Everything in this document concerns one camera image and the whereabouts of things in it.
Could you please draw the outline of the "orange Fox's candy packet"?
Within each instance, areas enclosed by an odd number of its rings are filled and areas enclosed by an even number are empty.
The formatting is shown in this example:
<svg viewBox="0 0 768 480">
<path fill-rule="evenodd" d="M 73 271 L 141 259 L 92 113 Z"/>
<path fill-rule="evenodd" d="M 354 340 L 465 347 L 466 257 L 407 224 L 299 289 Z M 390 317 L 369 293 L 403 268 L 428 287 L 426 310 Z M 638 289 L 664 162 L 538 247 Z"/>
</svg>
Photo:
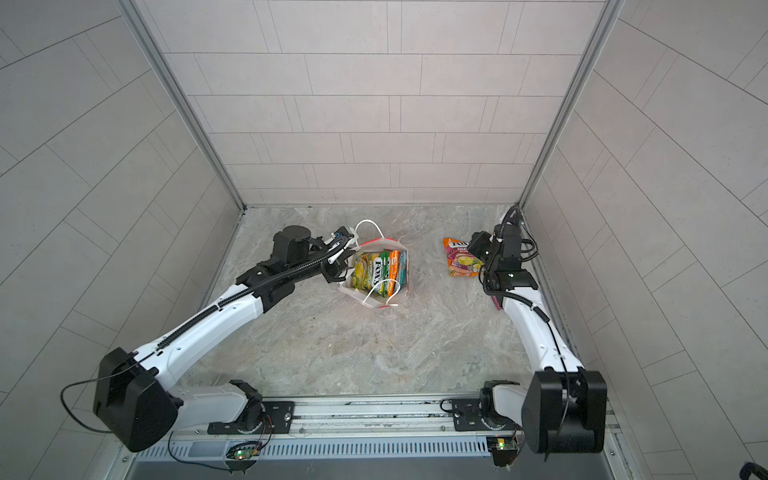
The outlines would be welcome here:
<svg viewBox="0 0 768 480">
<path fill-rule="evenodd" d="M 468 243 L 453 238 L 444 238 L 448 270 L 451 277 L 477 277 L 483 262 L 468 250 Z"/>
</svg>

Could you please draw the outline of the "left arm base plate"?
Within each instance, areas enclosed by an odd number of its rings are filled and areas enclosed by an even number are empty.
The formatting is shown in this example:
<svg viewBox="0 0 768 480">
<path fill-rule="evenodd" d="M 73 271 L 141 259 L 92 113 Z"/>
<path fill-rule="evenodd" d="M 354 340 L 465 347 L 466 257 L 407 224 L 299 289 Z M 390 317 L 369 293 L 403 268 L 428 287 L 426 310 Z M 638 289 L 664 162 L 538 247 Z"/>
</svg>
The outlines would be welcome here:
<svg viewBox="0 0 768 480">
<path fill-rule="evenodd" d="M 287 434 L 293 421 L 295 403 L 266 401 L 247 405 L 240 416 L 229 423 L 213 422 L 207 427 L 209 435 Z"/>
</svg>

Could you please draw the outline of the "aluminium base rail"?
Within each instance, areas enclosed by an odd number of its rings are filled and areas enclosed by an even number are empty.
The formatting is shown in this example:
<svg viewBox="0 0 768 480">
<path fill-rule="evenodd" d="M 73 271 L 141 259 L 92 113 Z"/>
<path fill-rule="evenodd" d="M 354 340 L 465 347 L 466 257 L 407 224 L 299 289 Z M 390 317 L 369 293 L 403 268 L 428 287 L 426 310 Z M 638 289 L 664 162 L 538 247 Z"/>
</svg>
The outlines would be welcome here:
<svg viewBox="0 0 768 480">
<path fill-rule="evenodd" d="M 527 445 L 522 432 L 457 432 L 450 416 L 440 409 L 440 402 L 448 398 L 479 399 L 475 395 L 416 395 L 374 397 L 324 397 L 324 398 L 264 398 L 259 393 L 259 405 L 266 401 L 291 401 L 295 410 L 290 431 L 287 434 L 266 434 L 276 437 L 375 437 L 389 436 L 395 441 L 405 441 L 417 436 L 469 435 L 507 437 L 513 436 L 519 444 Z M 187 426 L 177 423 L 177 431 L 200 429 L 207 433 L 209 424 Z"/>
</svg>

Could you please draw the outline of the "teal candy packet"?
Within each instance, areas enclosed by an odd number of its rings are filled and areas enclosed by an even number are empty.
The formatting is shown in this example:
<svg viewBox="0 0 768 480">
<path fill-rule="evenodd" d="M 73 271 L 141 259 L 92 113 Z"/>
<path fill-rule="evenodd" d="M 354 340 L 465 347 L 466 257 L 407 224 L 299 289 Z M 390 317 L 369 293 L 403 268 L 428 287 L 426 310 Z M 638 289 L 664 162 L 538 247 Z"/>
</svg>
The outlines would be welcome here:
<svg viewBox="0 0 768 480">
<path fill-rule="evenodd" d="M 396 280 L 401 289 L 404 289 L 407 285 L 407 252 L 405 250 L 399 251 L 398 256 L 398 270 Z"/>
</svg>

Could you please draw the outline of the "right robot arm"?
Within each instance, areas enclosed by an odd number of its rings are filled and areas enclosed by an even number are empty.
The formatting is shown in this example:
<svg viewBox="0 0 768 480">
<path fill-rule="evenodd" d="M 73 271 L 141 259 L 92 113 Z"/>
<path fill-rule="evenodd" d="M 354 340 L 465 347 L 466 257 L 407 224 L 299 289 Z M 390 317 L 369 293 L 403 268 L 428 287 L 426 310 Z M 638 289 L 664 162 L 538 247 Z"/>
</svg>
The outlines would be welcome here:
<svg viewBox="0 0 768 480">
<path fill-rule="evenodd" d="M 533 371 L 528 386 L 488 381 L 481 390 L 481 418 L 496 428 L 514 423 L 539 454 L 599 453 L 605 439 L 607 384 L 584 368 L 559 334 L 533 275 L 523 268 L 530 243 L 520 227 L 497 225 L 472 235 L 470 254 L 482 262 L 483 292 L 512 320 Z"/>
</svg>

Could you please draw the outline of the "left green circuit board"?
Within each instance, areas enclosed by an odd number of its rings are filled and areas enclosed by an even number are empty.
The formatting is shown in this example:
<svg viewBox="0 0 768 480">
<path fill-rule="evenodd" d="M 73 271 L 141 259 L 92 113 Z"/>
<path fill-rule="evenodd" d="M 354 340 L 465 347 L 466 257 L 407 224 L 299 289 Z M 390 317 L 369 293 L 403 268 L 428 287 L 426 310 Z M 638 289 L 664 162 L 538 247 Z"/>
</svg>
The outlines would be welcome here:
<svg viewBox="0 0 768 480">
<path fill-rule="evenodd" d="M 231 461 L 253 461 L 260 455 L 262 449 L 262 442 L 243 442 L 231 446 L 225 454 L 225 458 Z"/>
</svg>

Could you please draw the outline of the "right aluminium corner post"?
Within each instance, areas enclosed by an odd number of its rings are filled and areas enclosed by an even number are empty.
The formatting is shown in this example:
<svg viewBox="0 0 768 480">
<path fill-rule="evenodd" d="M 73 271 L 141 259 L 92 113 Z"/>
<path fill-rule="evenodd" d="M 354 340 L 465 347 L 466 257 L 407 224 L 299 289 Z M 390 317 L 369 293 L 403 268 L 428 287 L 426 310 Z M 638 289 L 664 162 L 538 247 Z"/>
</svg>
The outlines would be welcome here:
<svg viewBox="0 0 768 480">
<path fill-rule="evenodd" d="M 567 122 L 595 68 L 601 51 L 618 19 L 622 5 L 623 1 L 621 0 L 608 0 L 604 2 L 597 23 L 588 39 L 583 55 L 577 64 L 576 71 L 568 85 L 557 115 L 534 164 L 531 176 L 520 197 L 519 204 L 522 210 L 531 203 L 537 184 L 541 180 L 544 169 L 557 146 L 557 142 L 567 126 Z"/>
</svg>

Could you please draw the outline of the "aluminium corner post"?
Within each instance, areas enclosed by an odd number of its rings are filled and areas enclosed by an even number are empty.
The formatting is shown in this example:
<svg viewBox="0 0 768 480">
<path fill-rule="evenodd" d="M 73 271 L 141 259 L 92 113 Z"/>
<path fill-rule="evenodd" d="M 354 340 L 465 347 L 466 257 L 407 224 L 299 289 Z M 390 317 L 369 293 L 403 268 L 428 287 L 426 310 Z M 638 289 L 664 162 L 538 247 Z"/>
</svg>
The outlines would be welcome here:
<svg viewBox="0 0 768 480">
<path fill-rule="evenodd" d="M 203 125 L 200 122 L 198 115 L 195 113 L 191 103 L 184 95 L 184 92 L 182 91 L 178 80 L 173 74 L 169 63 L 164 58 L 164 55 L 161 52 L 157 42 L 149 31 L 147 24 L 141 15 L 141 12 L 137 8 L 136 2 L 130 0 L 116 0 L 115 3 L 120 14 L 125 20 L 128 29 L 138 43 L 155 74 L 157 75 L 161 86 L 175 106 L 183 123 L 196 142 L 198 148 L 201 150 L 203 156 L 214 169 L 217 176 L 223 182 L 240 214 L 243 215 L 247 210 L 247 206 L 244 204 L 237 188 L 234 185 L 234 182 L 232 181 L 230 175 L 227 173 L 221 158 L 215 151 L 215 148 L 211 143 L 207 133 L 204 131 Z"/>
<path fill-rule="evenodd" d="M 537 184 L 541 180 L 544 169 L 557 146 L 557 142 L 567 126 L 567 122 L 595 68 L 601 51 L 618 19 L 622 5 L 623 1 L 621 0 L 608 0 L 604 2 L 597 23 L 588 39 L 583 55 L 577 64 L 576 71 L 568 85 L 557 115 L 534 164 L 531 176 L 520 197 L 519 204 L 522 210 L 531 203 Z"/>
</svg>

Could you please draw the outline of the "right circuit board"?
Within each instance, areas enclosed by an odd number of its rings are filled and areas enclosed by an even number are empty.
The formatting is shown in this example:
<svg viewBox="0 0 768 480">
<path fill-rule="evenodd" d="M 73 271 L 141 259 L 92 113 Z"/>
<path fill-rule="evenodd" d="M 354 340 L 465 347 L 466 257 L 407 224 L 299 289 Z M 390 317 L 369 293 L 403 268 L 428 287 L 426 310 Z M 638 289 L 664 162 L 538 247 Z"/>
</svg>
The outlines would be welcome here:
<svg viewBox="0 0 768 480">
<path fill-rule="evenodd" d="M 520 445 L 513 436 L 487 437 L 486 444 L 495 467 L 509 467 L 519 455 Z"/>
</svg>

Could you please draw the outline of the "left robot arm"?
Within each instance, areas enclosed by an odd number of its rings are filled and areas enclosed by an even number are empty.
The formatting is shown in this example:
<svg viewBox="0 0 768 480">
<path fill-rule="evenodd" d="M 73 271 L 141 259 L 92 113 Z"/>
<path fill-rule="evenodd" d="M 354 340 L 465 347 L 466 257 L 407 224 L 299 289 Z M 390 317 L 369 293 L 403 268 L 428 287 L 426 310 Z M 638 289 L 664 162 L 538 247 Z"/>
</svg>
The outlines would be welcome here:
<svg viewBox="0 0 768 480">
<path fill-rule="evenodd" d="M 196 426 L 258 418 L 257 391 L 243 381 L 182 389 L 178 382 L 201 357 L 321 275 L 338 283 L 356 235 L 340 227 L 329 239 L 291 225 L 273 237 L 270 257 L 238 276 L 224 294 L 174 329 L 132 351 L 116 348 L 99 364 L 93 412 L 131 452 L 155 445 L 177 423 Z"/>
</svg>

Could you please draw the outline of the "left aluminium corner post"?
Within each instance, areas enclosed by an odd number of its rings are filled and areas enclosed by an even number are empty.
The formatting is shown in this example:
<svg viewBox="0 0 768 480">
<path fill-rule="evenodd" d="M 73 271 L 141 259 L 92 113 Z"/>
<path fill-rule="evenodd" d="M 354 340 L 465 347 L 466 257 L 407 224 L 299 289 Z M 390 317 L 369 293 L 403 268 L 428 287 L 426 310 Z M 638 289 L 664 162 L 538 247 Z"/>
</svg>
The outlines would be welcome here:
<svg viewBox="0 0 768 480">
<path fill-rule="evenodd" d="M 203 125 L 200 122 L 198 115 L 195 113 L 191 103 L 184 95 L 184 92 L 182 91 L 178 80 L 173 74 L 169 63 L 164 58 L 164 55 L 161 52 L 157 42 L 149 31 L 147 24 L 141 15 L 141 12 L 137 8 L 136 2 L 130 0 L 116 0 L 115 3 L 120 14 L 125 20 L 128 29 L 138 43 L 155 74 L 157 75 L 161 86 L 175 106 L 183 123 L 196 142 L 198 148 L 201 150 L 203 156 L 214 169 L 217 176 L 223 182 L 240 214 L 243 215 L 247 210 L 247 206 L 244 204 L 237 188 L 234 185 L 234 182 L 232 181 L 230 175 L 227 173 L 221 158 L 215 151 L 215 148 L 211 143 L 207 133 L 204 131 Z"/>
</svg>

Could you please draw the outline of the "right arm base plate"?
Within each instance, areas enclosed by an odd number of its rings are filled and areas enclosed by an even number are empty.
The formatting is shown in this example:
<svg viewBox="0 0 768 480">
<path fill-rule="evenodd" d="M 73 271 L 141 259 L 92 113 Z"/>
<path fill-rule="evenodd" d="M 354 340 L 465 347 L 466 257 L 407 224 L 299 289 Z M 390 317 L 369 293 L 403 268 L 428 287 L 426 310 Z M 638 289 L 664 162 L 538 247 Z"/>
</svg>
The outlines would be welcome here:
<svg viewBox="0 0 768 480">
<path fill-rule="evenodd" d="M 522 432 L 523 428 L 512 420 L 492 420 L 481 413 L 481 401 L 469 398 L 448 398 L 440 402 L 440 409 L 448 414 L 457 432 Z"/>
</svg>

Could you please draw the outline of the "red paper gift bag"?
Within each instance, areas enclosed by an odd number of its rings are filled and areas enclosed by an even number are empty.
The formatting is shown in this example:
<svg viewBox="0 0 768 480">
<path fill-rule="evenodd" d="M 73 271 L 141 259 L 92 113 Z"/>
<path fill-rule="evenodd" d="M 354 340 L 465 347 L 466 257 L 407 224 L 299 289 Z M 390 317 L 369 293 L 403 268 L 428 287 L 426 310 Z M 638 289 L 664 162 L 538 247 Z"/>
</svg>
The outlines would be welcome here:
<svg viewBox="0 0 768 480">
<path fill-rule="evenodd" d="M 369 309 L 396 308 L 409 290 L 411 256 L 370 219 L 353 229 L 349 270 L 338 289 Z"/>
</svg>

